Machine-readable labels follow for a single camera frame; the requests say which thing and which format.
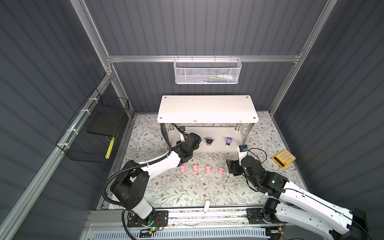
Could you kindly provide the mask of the dark purple toy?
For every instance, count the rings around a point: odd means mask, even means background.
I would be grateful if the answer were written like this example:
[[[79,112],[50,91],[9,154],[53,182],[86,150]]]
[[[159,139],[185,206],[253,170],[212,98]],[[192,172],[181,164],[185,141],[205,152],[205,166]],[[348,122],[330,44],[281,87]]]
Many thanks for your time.
[[[207,146],[211,146],[213,141],[214,141],[214,139],[212,139],[212,138],[205,138],[205,141],[206,141],[206,145]]]

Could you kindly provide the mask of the light purple toy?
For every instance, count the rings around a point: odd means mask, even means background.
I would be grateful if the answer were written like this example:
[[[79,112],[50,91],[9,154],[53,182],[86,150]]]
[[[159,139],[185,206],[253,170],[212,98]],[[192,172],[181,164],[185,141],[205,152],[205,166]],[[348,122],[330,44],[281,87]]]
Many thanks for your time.
[[[231,145],[231,143],[233,142],[233,138],[231,138],[231,137],[226,137],[226,146],[230,146]]]

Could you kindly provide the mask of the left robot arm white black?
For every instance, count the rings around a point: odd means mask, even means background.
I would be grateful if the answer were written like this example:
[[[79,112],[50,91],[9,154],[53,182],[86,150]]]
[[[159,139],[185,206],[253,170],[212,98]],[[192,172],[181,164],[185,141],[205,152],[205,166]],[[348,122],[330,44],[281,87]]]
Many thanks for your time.
[[[144,199],[147,185],[154,177],[187,163],[193,152],[199,148],[201,137],[195,133],[187,134],[186,139],[178,141],[171,151],[144,164],[129,161],[119,173],[111,177],[110,191],[118,199],[114,205],[125,208],[138,216],[145,225],[155,218],[155,209]]]

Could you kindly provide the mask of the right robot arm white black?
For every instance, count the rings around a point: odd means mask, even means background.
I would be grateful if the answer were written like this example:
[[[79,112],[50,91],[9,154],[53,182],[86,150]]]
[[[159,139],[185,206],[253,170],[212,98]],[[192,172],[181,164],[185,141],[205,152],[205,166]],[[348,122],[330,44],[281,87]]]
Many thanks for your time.
[[[266,171],[252,156],[226,161],[229,173],[243,176],[251,190],[268,196],[264,206],[247,211],[249,222],[288,223],[327,240],[369,240],[366,213],[327,202],[286,177]]]

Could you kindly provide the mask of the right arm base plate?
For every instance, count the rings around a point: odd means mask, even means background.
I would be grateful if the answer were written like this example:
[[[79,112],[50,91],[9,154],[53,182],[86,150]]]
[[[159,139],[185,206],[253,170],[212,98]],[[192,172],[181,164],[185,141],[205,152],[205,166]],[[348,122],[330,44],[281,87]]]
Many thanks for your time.
[[[251,225],[257,224],[278,224],[282,223],[277,217],[269,212],[264,212],[263,208],[247,208],[246,217]]]

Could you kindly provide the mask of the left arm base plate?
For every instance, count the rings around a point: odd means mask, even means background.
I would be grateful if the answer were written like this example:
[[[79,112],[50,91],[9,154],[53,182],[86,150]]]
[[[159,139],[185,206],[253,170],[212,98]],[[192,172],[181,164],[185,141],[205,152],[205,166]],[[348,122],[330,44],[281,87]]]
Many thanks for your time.
[[[163,229],[168,226],[169,211],[154,210],[146,218],[141,218],[138,214],[129,214],[127,217],[127,227],[129,228],[152,228]]]

